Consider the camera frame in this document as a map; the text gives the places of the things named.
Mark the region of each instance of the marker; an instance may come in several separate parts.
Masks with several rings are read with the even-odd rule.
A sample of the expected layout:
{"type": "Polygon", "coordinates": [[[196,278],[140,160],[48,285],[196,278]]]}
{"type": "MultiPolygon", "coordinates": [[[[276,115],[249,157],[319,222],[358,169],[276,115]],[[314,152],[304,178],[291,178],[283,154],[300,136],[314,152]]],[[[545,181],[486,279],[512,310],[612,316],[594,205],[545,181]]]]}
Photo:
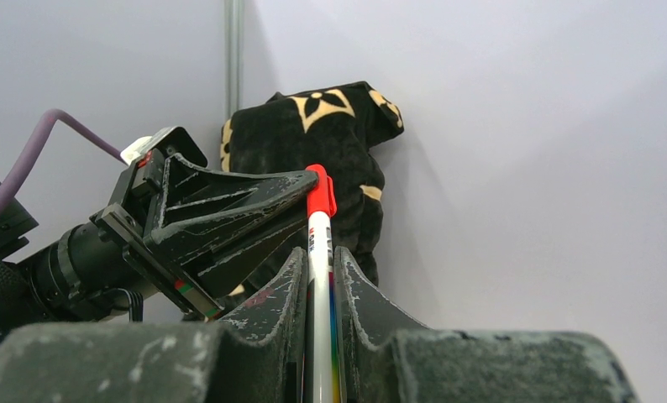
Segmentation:
{"type": "Polygon", "coordinates": [[[336,214],[334,184],[321,165],[310,165],[307,170],[318,174],[318,184],[307,196],[309,283],[303,401],[340,403],[339,336],[331,239],[331,217],[336,214]]]}

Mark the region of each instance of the white wall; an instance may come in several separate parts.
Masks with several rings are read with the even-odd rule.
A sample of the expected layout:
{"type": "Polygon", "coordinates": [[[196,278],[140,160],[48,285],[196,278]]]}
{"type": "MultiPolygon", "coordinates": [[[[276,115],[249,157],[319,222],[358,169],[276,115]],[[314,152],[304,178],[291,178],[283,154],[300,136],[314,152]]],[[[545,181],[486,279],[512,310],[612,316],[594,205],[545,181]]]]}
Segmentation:
{"type": "MultiPolygon", "coordinates": [[[[224,121],[222,23],[222,4],[209,0],[0,0],[0,178],[51,107],[119,148],[181,125],[217,156],[224,121]]],[[[57,123],[18,194],[40,224],[18,256],[103,208],[121,170],[57,123]]],[[[148,300],[144,314],[150,321],[179,318],[162,296],[148,300]]]]}
{"type": "Polygon", "coordinates": [[[594,333],[667,402],[667,0],[247,6],[245,104],[365,79],[402,110],[384,292],[433,327],[594,333]]]}

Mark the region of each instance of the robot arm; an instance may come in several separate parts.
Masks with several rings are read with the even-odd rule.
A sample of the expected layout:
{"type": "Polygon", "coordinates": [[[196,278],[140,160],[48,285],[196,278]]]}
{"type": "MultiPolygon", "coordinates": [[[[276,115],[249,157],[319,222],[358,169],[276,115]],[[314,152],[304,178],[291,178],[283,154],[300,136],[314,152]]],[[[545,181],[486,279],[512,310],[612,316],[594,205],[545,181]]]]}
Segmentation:
{"type": "Polygon", "coordinates": [[[92,322],[159,291],[190,317],[222,314],[218,298],[306,226],[309,171],[210,171],[182,128],[120,175],[108,205],[14,267],[0,262],[0,342],[34,322],[92,322]],[[17,275],[14,285],[5,278],[17,275]]]}

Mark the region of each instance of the rainbow stripe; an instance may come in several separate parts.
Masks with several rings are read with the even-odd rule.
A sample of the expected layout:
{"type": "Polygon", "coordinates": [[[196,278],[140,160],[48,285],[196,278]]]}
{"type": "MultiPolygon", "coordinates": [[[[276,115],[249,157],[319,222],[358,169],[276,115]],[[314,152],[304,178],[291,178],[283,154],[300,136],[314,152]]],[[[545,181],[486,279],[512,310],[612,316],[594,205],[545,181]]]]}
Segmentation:
{"type": "Polygon", "coordinates": [[[336,320],[336,294],[333,271],[328,272],[328,302],[331,311],[331,386],[333,401],[341,401],[339,385],[339,324],[336,320]]]}

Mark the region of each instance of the yellow pattern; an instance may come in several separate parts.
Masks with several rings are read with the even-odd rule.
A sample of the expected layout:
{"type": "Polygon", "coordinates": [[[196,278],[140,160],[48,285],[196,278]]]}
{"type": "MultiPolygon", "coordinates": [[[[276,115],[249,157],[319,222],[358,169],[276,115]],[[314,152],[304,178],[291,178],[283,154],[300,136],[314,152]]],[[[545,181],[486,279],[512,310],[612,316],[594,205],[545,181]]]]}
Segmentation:
{"type": "Polygon", "coordinates": [[[322,98],[323,94],[321,92],[314,92],[308,97],[290,97],[297,104],[299,117],[302,119],[302,125],[304,127],[304,133],[306,133],[309,128],[311,128],[311,126],[320,118],[323,118],[324,116],[330,115],[332,113],[348,113],[355,118],[354,109],[351,107],[348,98],[346,98],[341,90],[327,90],[324,93],[335,95],[344,105],[340,107],[338,105],[333,105],[332,103],[324,101],[322,98]],[[318,108],[311,115],[307,116],[305,107],[309,98],[318,99],[318,108]]]}
{"type": "Polygon", "coordinates": [[[222,169],[224,172],[229,172],[229,153],[225,152],[224,146],[229,144],[232,138],[232,119],[225,122],[223,126],[223,141],[220,144],[220,159],[222,160],[222,169]]]}
{"type": "Polygon", "coordinates": [[[363,191],[363,194],[370,197],[373,200],[381,201],[383,197],[383,191],[375,186],[361,185],[360,189],[363,191]]]}
{"type": "Polygon", "coordinates": [[[370,90],[368,91],[368,95],[370,95],[371,98],[373,98],[373,102],[376,103],[379,107],[382,107],[383,105],[386,105],[388,109],[390,109],[393,113],[395,113],[397,122],[396,125],[397,127],[401,128],[402,127],[402,117],[400,115],[400,110],[394,104],[393,102],[388,101],[385,97],[381,95],[380,92],[376,90],[370,90]]]}

